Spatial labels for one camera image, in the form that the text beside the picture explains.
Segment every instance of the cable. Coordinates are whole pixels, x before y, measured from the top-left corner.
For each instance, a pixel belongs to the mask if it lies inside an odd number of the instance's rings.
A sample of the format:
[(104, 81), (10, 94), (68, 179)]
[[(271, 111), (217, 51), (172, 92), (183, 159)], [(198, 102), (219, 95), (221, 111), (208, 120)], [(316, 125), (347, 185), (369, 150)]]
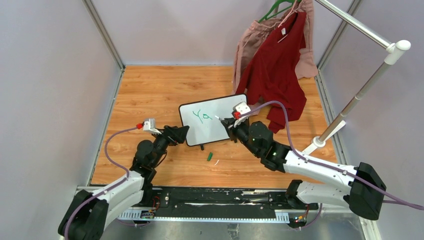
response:
[(316, 216), (313, 218), (313, 220), (310, 223), (306, 224), (305, 226), (300, 226), (300, 227), (297, 227), (297, 228), (289, 228), (289, 230), (301, 231), (302, 229), (308, 228), (309, 226), (311, 226), (312, 224), (314, 224), (318, 220), (318, 217), (321, 215), (322, 211), (323, 211), (323, 204), (320, 203), (319, 204), (319, 210), (316, 213)]
[(157, 168), (166, 158), (168, 155), (168, 150), (165, 150), (165, 156), (162, 158), (162, 160), (155, 166), (155, 168)]
[[(268, 106), (268, 105), (270, 105), (270, 104), (278, 104), (278, 105), (282, 108), (282, 111), (284, 112), (284, 118), (285, 118), (285, 129), (286, 129), (286, 131), (287, 131), (288, 143), (290, 144), (290, 147), (291, 147), (291, 149), (293, 150), (293, 153), (294, 153), (296, 156), (298, 156), (298, 157), (299, 157), (300, 159), (302, 159), (302, 160), (305, 160), (306, 162), (310, 162), (310, 163), (313, 163), (313, 164), (315, 164), (315, 165), (319, 165), (319, 166), (322, 166), (322, 167), (326, 167), (326, 168), (332, 169), (332, 170), (337, 171), (337, 172), (340, 172), (340, 173), (343, 173), (343, 172), (344, 172), (344, 170), (342, 170), (342, 169), (340, 169), (340, 168), (338, 168), (338, 167), (331, 166), (331, 165), (325, 164), (325, 163), (323, 163), (323, 162), (318, 162), (318, 161), (314, 161), (314, 160), (306, 159), (304, 156), (302, 156), (302, 155), (301, 155), (301, 154), (300, 154), (300, 153), (299, 153), (299, 152), (295, 149), (295, 146), (293, 145), (293, 142), (292, 142), (292, 137), (291, 137), (291, 135), (290, 135), (290, 129), (289, 129), (289, 117), (288, 117), (288, 115), (287, 115), (287, 110), (286, 110), (286, 107), (284, 107), (284, 104), (282, 104), (281, 102), (276, 101), (276, 100), (268, 101), (268, 102), (266, 102), (266, 103), (264, 103), (264, 104), (262, 104), (262, 105), (258, 106), (257, 108), (255, 108), (255, 109), (253, 109), (253, 110), (251, 110), (251, 111), (247, 112), (247, 113), (241, 114), (241, 115), (240, 115), (240, 117), (247, 116), (247, 115), (249, 115), (249, 114), (251, 114), (251, 113), (253, 113), (253, 112), (256, 112), (256, 111), (260, 110), (261, 108), (263, 108), (263, 107), (265, 107), (265, 106)], [(394, 196), (394, 195), (392, 195), (392, 194), (390, 194), (390, 193), (388, 193), (388, 192), (386, 192), (386, 191), (384, 191), (384, 190), (380, 189), (379, 187), (374, 186), (372, 183), (370, 183), (369, 181), (367, 181), (367, 180), (363, 179), (362, 177), (356, 176), (355, 174), (352, 174), (352, 173), (350, 173), (350, 172), (348, 172), (348, 171), (346, 172), (346, 174), (347, 174), (349, 177), (352, 177), (352, 178), (354, 178), (354, 179), (356, 179), (356, 180), (358, 180), (358, 181), (360, 181), (360, 182), (364, 183), (365, 185), (369, 186), (370, 188), (372, 188), (372, 189), (376, 190), (377, 192), (379, 192), (379, 193), (381, 193), (381, 194), (383, 194), (383, 195), (385, 195), (385, 196), (387, 196), (387, 197), (389, 197), (389, 198), (391, 198), (391, 199), (393, 199), (393, 200), (394, 200), (394, 201), (383, 201), (384, 203), (388, 203), (388, 204), (398, 204), (398, 205), (405, 205), (405, 206), (408, 206), (408, 207), (413, 208), (413, 209), (417, 209), (417, 210), (424, 211), (424, 206), (421, 206), (421, 205), (418, 205), (418, 204), (414, 204), (414, 203), (410, 203), (410, 202), (407, 202), (407, 201), (405, 201), (405, 200), (402, 200), (402, 199), (400, 199), (400, 198), (398, 198), (398, 197), (396, 197), (396, 196)]]
[(135, 127), (132, 127), (132, 128), (128, 128), (128, 129), (124, 129), (124, 130), (121, 130), (121, 131), (118, 131), (118, 132), (115, 132), (114, 134), (112, 134), (107, 140), (106, 140), (106, 143), (104, 144), (104, 154), (106, 155), (106, 158), (112, 163), (112, 164), (114, 164), (114, 165), (116, 165), (117, 167), (119, 167), (119, 168), (121, 168), (121, 169), (123, 169), (123, 170), (125, 170), (125, 173), (126, 173), (126, 177), (125, 178), (123, 178), (121, 181), (119, 181), (119, 182), (117, 182), (117, 183), (115, 183), (114, 185), (112, 185), (112, 186), (110, 186), (110, 187), (108, 187), (107, 189), (105, 189), (104, 191), (101, 191), (101, 192), (99, 192), (99, 193), (97, 193), (96, 195), (93, 195), (92, 197), (90, 197), (89, 199), (87, 199), (87, 200), (85, 200), (84, 202), (82, 202), (81, 203), (81, 205), (79, 205), (73, 212), (72, 212), (72, 214), (70, 215), (70, 217), (69, 217), (69, 219), (68, 219), (68, 221), (67, 221), (67, 223), (66, 223), (66, 226), (65, 226), (65, 232), (64, 232), (64, 234), (63, 234), (63, 236), (64, 236), (64, 238), (65, 238), (65, 240), (69, 240), (69, 228), (70, 228), (70, 226), (71, 226), (71, 223), (72, 223), (72, 221), (74, 220), (74, 218), (75, 218), (75, 216), (77, 215), (77, 213), (85, 206), (85, 205), (87, 205), (89, 202), (91, 202), (92, 200), (94, 200), (94, 199), (96, 199), (96, 198), (98, 198), (98, 197), (100, 197), (101, 195), (104, 195), (104, 194), (106, 194), (107, 192), (109, 192), (110, 190), (112, 190), (112, 189), (114, 189), (114, 188), (116, 188), (116, 187), (118, 187), (119, 185), (121, 185), (121, 184), (123, 184), (127, 179), (128, 179), (128, 177), (130, 177), (130, 171), (128, 171), (128, 169), (126, 168), (126, 167), (124, 167), (124, 166), (122, 166), (121, 164), (119, 164), (119, 163), (117, 163), (117, 162), (115, 162), (115, 161), (113, 161), (110, 157), (109, 157), (109, 154), (108, 154), (108, 144), (109, 144), (109, 142), (111, 141), (111, 139), (113, 138), (113, 137), (115, 137), (116, 135), (118, 135), (118, 134), (121, 134), (121, 133), (125, 133), (125, 132), (129, 132), (129, 131), (132, 131), (132, 130), (136, 130), (136, 129), (140, 129), (140, 128), (142, 128), (142, 126), (143, 125), (141, 125), (140, 123), (139, 124), (137, 124), (137, 126), (135, 126)]
[(158, 210), (159, 207), (161, 206), (161, 199), (158, 196), (154, 196), (154, 198), (157, 199), (157, 203), (158, 203), (155, 210)]
[(128, 222), (124, 222), (122, 220), (117, 219), (118, 222), (120, 222), (121, 224), (125, 225), (125, 226), (129, 226), (129, 227), (144, 227), (146, 225), (148, 225), (149, 223), (151, 223), (150, 221), (148, 221), (147, 223), (128, 223)]

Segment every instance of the metal frame pole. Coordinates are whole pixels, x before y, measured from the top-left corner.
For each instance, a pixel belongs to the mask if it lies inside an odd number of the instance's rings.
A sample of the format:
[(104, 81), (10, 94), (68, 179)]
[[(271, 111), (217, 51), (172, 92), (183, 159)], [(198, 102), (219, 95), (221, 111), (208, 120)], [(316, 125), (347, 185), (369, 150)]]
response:
[(378, 33), (367, 27), (362, 22), (358, 21), (353, 16), (349, 15), (347, 12), (341, 10), (340, 8), (336, 7), (332, 3), (328, 2), (327, 0), (315, 0), (319, 4), (321, 4), (324, 8), (328, 9), (330, 12), (341, 18), (343, 21), (354, 27), (359, 32), (363, 33), (365, 36), (376, 42), (381, 47), (387, 49), (391, 42), (386, 40), (384, 37), (380, 36)]

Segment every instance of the purple cable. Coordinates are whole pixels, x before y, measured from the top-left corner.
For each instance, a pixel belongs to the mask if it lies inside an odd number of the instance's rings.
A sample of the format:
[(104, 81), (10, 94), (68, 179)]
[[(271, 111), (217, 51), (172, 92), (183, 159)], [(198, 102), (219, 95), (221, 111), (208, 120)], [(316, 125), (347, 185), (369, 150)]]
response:
[(124, 166), (122, 166), (121, 164), (119, 164), (119, 163), (117, 163), (117, 162), (115, 162), (115, 161), (113, 161), (110, 157), (109, 157), (109, 154), (108, 154), (108, 144), (109, 144), (109, 142), (111, 141), (111, 139), (113, 138), (113, 137), (115, 137), (116, 135), (118, 135), (118, 134), (121, 134), (121, 133), (125, 133), (125, 132), (128, 132), (128, 131), (132, 131), (132, 130), (136, 130), (136, 129), (138, 129), (137, 127), (132, 127), (132, 128), (128, 128), (128, 129), (124, 129), (124, 130), (121, 130), (121, 131), (118, 131), (118, 132), (115, 132), (114, 134), (112, 134), (107, 140), (106, 140), (106, 143), (104, 144), (104, 154), (106, 155), (106, 158), (112, 163), (112, 164), (114, 164), (114, 165), (116, 165), (117, 167), (119, 167), (119, 168), (121, 168), (121, 169), (123, 169), (123, 170), (125, 170), (125, 172), (126, 172), (126, 178), (123, 178), (121, 181), (119, 181), (119, 182), (117, 182), (117, 183), (115, 183), (114, 185), (112, 185), (112, 186), (110, 186), (110, 187), (108, 187), (107, 189), (105, 189), (104, 191), (101, 191), (101, 192), (99, 192), (99, 193), (97, 193), (96, 195), (93, 195), (92, 197), (90, 197), (89, 199), (87, 199), (87, 200), (85, 200), (83, 203), (81, 203), (81, 205), (79, 205), (74, 211), (73, 211), (73, 213), (70, 215), (70, 217), (69, 217), (69, 219), (68, 219), (68, 221), (67, 221), (67, 223), (66, 223), (66, 226), (65, 226), (65, 232), (64, 232), (64, 238), (65, 238), (65, 240), (69, 240), (69, 227), (71, 226), (71, 223), (72, 223), (72, 221), (74, 220), (74, 218), (75, 218), (75, 216), (77, 215), (77, 213), (85, 206), (85, 205), (87, 205), (89, 202), (91, 202), (93, 199), (96, 199), (97, 197), (99, 197), (99, 196), (101, 196), (101, 195), (103, 195), (103, 194), (106, 194), (107, 192), (109, 192), (110, 190), (112, 190), (112, 189), (114, 189), (114, 188), (116, 188), (116, 187), (118, 187), (119, 185), (121, 185), (121, 184), (123, 184), (127, 179), (128, 179), (128, 177), (130, 176), (130, 171), (128, 171), (128, 169), (126, 168), (126, 167), (124, 167)]
[(148, 225), (148, 224), (150, 224), (150, 221), (148, 222), (148, 223), (140, 223), (140, 224), (137, 224), (137, 223), (128, 223), (128, 222), (124, 222), (124, 221), (122, 221), (122, 220), (119, 220), (118, 219), (118, 222), (120, 222), (122, 225), (125, 225), (125, 226), (129, 226), (129, 227), (144, 227), (144, 226), (146, 226), (146, 225)]
[[(247, 116), (247, 115), (249, 115), (249, 114), (251, 114), (253, 112), (256, 112), (256, 111), (260, 110), (261, 108), (263, 108), (265, 106), (268, 106), (270, 104), (278, 104), (282, 108), (282, 111), (284, 112), (285, 129), (287, 130), (288, 143), (290, 144), (290, 147), (291, 147), (291, 149), (293, 150), (293, 153), (296, 156), (298, 156), (299, 158), (301, 158), (302, 160), (305, 160), (307, 162), (310, 162), (310, 163), (313, 163), (313, 164), (316, 164), (316, 165), (319, 165), (319, 166), (322, 166), (322, 167), (326, 167), (326, 168), (332, 169), (332, 170), (337, 171), (339, 173), (343, 173), (344, 172), (344, 170), (342, 170), (342, 169), (340, 169), (338, 167), (335, 167), (335, 166), (331, 166), (331, 165), (328, 165), (328, 164), (325, 164), (325, 163), (322, 163), (322, 162), (318, 162), (318, 161), (314, 161), (314, 160), (310, 160), (310, 159), (307, 160), (304, 156), (302, 156), (300, 153), (298, 153), (298, 151), (295, 149), (295, 146), (293, 145), (292, 137), (290, 135), (289, 117), (287, 115), (287, 110), (286, 110), (286, 107), (284, 106), (284, 104), (282, 104), (281, 102), (276, 101), (276, 100), (266, 102), (266, 103), (258, 106), (257, 108), (255, 108), (255, 109), (253, 109), (253, 110), (251, 110), (251, 111), (249, 111), (247, 113), (241, 114), (240, 117)], [(355, 174), (352, 174), (352, 173), (350, 173), (348, 171), (346, 172), (346, 174), (349, 177), (352, 177), (352, 178), (354, 178), (354, 179), (356, 179), (356, 180), (364, 183), (365, 185), (369, 186), (370, 188), (376, 190), (377, 192), (379, 192), (379, 193), (381, 193), (381, 194), (383, 194), (383, 195), (385, 195), (385, 196), (387, 196), (387, 197), (389, 197), (389, 198), (391, 198), (391, 199), (394, 200), (394, 201), (384, 200), (383, 203), (405, 205), (405, 206), (408, 206), (408, 207), (413, 208), (413, 209), (418, 209), (418, 210), (424, 211), (424, 206), (421, 206), (421, 205), (418, 205), (418, 204), (414, 204), (414, 203), (410, 203), (410, 202), (407, 202), (405, 200), (402, 200), (402, 199), (400, 199), (400, 198), (398, 198), (396, 196), (393, 196), (392, 194), (390, 194), (390, 193), (388, 193), (388, 192), (380, 189), (379, 187), (373, 185), (372, 183), (370, 183), (369, 181), (363, 179), (362, 177), (356, 176)]]
[(323, 211), (323, 204), (320, 203), (318, 213), (316, 214), (316, 216), (313, 218), (313, 220), (310, 223), (308, 223), (307, 225), (302, 226), (302, 227), (289, 228), (289, 230), (296, 230), (296, 231), (299, 230), (299, 231), (301, 231), (302, 229), (305, 229), (305, 228), (311, 226), (312, 224), (314, 224), (318, 220), (318, 217), (321, 215), (322, 211)]

